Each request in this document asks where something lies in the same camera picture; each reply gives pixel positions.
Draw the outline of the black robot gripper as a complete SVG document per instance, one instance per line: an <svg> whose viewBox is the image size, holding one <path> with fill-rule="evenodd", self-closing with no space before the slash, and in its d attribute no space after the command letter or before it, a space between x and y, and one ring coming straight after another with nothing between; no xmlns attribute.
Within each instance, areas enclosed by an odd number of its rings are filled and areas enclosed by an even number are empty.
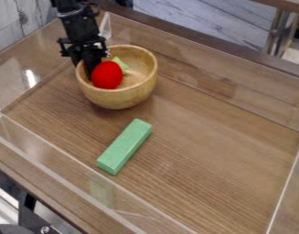
<svg viewBox="0 0 299 234"><path fill-rule="evenodd" d="M108 55L105 38L100 35L96 17L100 7L96 0L49 0L57 10L65 37L57 39L63 57L69 57L73 65L83 59L87 75Z"/></svg>

